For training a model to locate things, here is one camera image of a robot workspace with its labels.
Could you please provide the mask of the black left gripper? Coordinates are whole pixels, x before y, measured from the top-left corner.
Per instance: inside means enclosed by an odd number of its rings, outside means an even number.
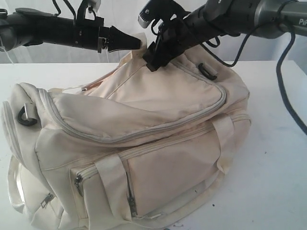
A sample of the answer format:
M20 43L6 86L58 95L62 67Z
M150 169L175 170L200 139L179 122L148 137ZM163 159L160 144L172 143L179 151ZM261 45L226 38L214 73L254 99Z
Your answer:
M79 18L73 27L73 46L101 53L121 50L137 50L141 47L140 39L128 35L114 26L104 27L104 18L94 20Z

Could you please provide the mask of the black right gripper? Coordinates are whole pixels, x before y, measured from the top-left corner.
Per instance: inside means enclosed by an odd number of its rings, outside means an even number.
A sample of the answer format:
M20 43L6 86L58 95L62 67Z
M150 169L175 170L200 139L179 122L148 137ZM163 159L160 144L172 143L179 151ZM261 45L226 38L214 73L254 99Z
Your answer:
M199 17L175 18L162 24L155 42L152 42L142 58L150 71L165 67L172 58L199 44Z

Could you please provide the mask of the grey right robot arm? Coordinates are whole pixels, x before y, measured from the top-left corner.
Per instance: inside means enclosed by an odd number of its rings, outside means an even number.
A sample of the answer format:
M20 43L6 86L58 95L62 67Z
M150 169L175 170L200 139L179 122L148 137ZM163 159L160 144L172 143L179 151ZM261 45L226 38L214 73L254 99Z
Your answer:
M147 28L159 21L156 41L142 56L151 71L220 36L275 39L291 31L306 36L307 4L298 0L208 0L189 12L174 0L151 0L138 22Z

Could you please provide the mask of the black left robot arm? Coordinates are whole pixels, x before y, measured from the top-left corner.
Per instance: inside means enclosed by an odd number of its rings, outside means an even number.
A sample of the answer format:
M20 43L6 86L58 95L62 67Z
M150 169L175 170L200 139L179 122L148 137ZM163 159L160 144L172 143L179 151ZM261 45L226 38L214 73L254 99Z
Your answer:
M104 19L86 19L84 13L77 19L67 19L31 8L17 8L13 14L0 11L0 50L10 51L20 46L50 43L71 46L100 53L137 50L141 40L114 26L105 27Z

